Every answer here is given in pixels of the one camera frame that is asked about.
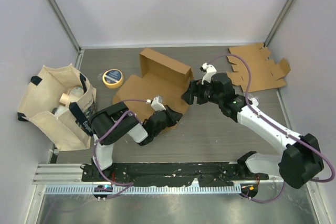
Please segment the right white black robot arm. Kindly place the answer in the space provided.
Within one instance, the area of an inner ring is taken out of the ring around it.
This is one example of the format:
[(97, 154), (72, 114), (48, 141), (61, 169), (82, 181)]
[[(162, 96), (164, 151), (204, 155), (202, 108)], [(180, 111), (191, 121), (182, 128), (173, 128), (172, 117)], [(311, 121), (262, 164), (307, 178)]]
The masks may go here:
[(249, 152), (243, 156), (243, 163), (237, 166), (242, 179), (250, 179), (256, 173), (275, 175), (299, 189), (324, 169), (313, 135), (293, 132), (264, 114), (243, 95), (236, 94), (225, 73), (213, 75), (210, 81), (192, 80), (181, 98), (189, 105), (218, 105), (226, 117), (246, 126), (278, 151), (278, 155)]

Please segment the large brown cardboard box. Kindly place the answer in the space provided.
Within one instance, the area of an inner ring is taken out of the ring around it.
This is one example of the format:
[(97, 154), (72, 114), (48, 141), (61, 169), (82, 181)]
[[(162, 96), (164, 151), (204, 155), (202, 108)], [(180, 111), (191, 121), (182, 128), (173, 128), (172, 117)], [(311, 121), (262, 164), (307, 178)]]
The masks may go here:
[(189, 105), (181, 99), (194, 79), (192, 68), (153, 49), (140, 52), (141, 77), (131, 75), (113, 96), (113, 104), (124, 101), (140, 120), (149, 118), (154, 110), (144, 100), (156, 96), (173, 111), (185, 114)]

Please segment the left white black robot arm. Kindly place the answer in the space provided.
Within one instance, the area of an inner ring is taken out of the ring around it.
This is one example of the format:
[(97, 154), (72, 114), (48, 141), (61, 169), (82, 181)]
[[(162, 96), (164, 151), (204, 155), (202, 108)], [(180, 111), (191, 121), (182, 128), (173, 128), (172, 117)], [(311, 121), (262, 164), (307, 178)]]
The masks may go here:
[(162, 131), (180, 121), (183, 114), (168, 105), (157, 109), (147, 119), (141, 121), (130, 111), (125, 101), (118, 102), (96, 112), (90, 118), (94, 143), (91, 165), (83, 172), (88, 179), (107, 181), (112, 174), (112, 153), (115, 142), (128, 135), (138, 145), (151, 143)]

